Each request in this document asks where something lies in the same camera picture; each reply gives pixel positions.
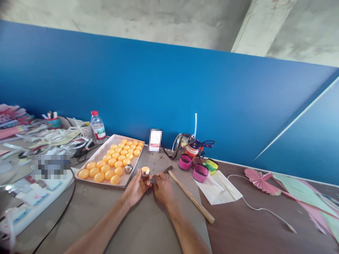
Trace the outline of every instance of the person's left hand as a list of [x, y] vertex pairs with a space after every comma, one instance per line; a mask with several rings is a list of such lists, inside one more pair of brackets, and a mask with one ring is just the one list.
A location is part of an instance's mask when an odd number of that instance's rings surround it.
[[141, 169], [138, 169], [137, 174], [133, 177], [130, 184], [127, 186], [122, 199], [132, 207], [134, 206], [145, 194], [145, 192], [152, 187], [150, 179], [151, 174], [148, 178], [141, 177]]

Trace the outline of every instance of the bottle label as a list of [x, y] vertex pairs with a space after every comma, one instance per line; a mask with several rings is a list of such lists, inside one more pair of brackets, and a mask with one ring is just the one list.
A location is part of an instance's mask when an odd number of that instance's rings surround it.
[[97, 140], [104, 139], [106, 137], [105, 127], [101, 127], [97, 129], [93, 128], [93, 133]]

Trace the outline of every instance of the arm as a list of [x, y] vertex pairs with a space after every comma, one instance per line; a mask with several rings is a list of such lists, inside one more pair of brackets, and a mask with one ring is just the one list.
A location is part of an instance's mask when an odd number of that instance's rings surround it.
[[164, 173], [153, 176], [157, 185], [153, 185], [154, 195], [167, 208], [173, 225], [178, 234], [184, 254], [209, 254], [205, 241], [191, 225], [190, 221], [181, 213], [176, 202], [170, 179]]
[[137, 174], [114, 207], [64, 254], [103, 253], [120, 222], [150, 187], [150, 180], [141, 179], [141, 171], [138, 169]]

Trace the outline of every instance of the blue wall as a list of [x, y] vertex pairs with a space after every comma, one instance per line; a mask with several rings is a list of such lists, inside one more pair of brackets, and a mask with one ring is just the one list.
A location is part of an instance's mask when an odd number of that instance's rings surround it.
[[253, 166], [339, 185], [339, 82]]
[[82, 120], [98, 110], [108, 134], [147, 140], [163, 128], [167, 146], [198, 113], [198, 139], [216, 141], [207, 156], [243, 165], [336, 71], [0, 21], [1, 102]]

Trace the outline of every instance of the power strip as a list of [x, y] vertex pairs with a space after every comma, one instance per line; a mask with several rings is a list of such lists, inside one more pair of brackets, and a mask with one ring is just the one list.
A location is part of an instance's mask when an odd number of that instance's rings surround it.
[[[22, 204], [11, 210], [11, 217], [14, 225], [14, 234], [19, 235], [29, 224], [32, 223], [54, 200], [57, 199], [73, 181], [73, 174], [66, 170], [66, 179], [60, 180], [60, 183], [53, 189], [43, 188], [42, 198], [34, 205]], [[0, 218], [0, 245], [10, 237], [10, 229], [5, 214]]]

